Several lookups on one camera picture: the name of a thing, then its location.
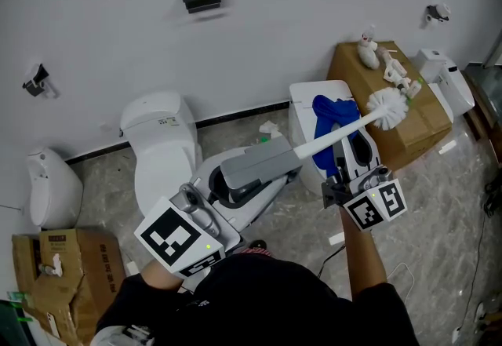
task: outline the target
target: person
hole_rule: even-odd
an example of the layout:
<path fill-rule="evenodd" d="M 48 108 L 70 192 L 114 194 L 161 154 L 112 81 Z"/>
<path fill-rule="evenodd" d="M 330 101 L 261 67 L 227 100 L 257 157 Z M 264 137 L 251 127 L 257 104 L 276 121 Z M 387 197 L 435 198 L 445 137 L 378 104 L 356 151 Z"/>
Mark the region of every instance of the person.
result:
<path fill-rule="evenodd" d="M 91 345 L 214 337 L 251 342 L 275 334 L 282 341 L 305 334 L 310 341 L 318 337 L 331 344 L 418 344 L 404 303 L 387 283 L 371 233 L 359 231 L 343 209 L 340 213 L 352 302 L 337 297 L 305 267 L 276 260 L 260 248 L 218 262 L 193 294 L 179 293 L 182 279 L 154 260 L 124 280 Z"/>

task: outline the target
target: toilet brush head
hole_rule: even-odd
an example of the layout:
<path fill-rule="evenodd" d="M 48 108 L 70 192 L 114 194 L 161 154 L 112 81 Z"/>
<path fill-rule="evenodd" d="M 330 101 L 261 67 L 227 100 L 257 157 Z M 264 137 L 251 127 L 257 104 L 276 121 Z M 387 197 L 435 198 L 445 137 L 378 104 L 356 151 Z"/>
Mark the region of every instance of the toilet brush head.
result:
<path fill-rule="evenodd" d="M 366 107 L 370 112 L 382 110 L 384 114 L 375 120 L 373 124 L 383 130 L 396 127 L 405 119 L 408 111 L 406 98 L 397 88 L 385 88 L 372 93 Z"/>

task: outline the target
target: toilet brush handle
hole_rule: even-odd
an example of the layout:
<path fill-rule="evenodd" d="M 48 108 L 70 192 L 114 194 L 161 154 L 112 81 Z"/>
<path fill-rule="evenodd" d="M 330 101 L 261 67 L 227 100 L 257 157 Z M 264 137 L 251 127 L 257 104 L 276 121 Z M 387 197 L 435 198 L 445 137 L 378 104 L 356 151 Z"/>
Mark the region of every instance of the toilet brush handle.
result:
<path fill-rule="evenodd" d="M 387 112 L 386 107 L 379 107 L 378 109 L 372 111 L 366 116 L 352 122 L 351 124 L 347 124 L 346 126 L 340 127 L 339 129 L 332 131 L 322 137 L 316 138 L 313 141 L 307 142 L 306 144 L 302 144 L 298 147 L 294 148 L 296 156 L 299 160 L 303 160 L 313 156 L 320 151 L 323 151 L 327 147 L 337 143 L 342 140 L 346 136 L 352 134 L 354 131 L 361 129 L 362 127 L 374 122 L 375 120 L 383 117 Z"/>

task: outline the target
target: black cable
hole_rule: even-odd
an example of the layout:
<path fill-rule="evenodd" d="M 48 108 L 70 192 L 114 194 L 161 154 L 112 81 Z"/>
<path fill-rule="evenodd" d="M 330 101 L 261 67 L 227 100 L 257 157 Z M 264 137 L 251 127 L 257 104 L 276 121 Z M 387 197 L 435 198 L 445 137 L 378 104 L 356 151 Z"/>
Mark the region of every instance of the black cable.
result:
<path fill-rule="evenodd" d="M 322 273 L 322 270 L 324 269 L 324 264 L 326 262 L 328 262 L 331 258 L 335 257 L 341 250 L 343 250 L 345 248 L 345 244 L 343 244 L 337 251 L 335 251 L 333 254 L 331 254 L 329 257 L 327 257 L 324 262 L 322 263 L 321 265 L 321 270 L 319 271 L 319 273 L 317 274 L 317 277 L 318 278 L 321 278 L 321 273 Z"/>
<path fill-rule="evenodd" d="M 465 313 L 464 313 L 464 318 L 462 319 L 462 323 L 460 324 L 458 330 L 464 326 L 465 319 L 467 318 L 467 313 L 469 311 L 469 303 L 471 303 L 471 298 L 472 298 L 472 293 L 474 291 L 474 282 L 476 280 L 476 275 L 478 273 L 478 267 L 479 267 L 479 260 L 480 258 L 480 250 L 481 250 L 481 241 L 483 240 L 483 233 L 485 232 L 485 220 L 486 220 L 486 214 L 483 214 L 483 223 L 481 225 L 481 234 L 479 235 L 479 242 L 478 242 L 478 260 L 476 261 L 476 268 L 474 270 L 474 277 L 472 278 L 472 283 L 471 283 L 471 292 L 469 294 L 469 298 L 467 299 L 467 305 L 465 306 Z"/>

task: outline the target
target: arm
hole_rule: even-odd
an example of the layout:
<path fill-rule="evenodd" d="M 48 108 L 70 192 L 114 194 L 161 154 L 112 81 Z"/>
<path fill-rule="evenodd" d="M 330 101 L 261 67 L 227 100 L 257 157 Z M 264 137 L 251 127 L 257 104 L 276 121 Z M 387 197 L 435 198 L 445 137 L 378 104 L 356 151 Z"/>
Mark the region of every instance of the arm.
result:
<path fill-rule="evenodd" d="M 385 283 L 387 277 L 371 233 L 359 231 L 345 209 L 340 208 L 340 214 L 345 233 L 352 299 L 355 299 L 364 289 Z"/>
<path fill-rule="evenodd" d="M 141 271 L 141 276 L 149 286 L 155 289 L 177 291 L 183 283 L 183 279 L 170 273 L 157 260 L 150 261 Z"/>

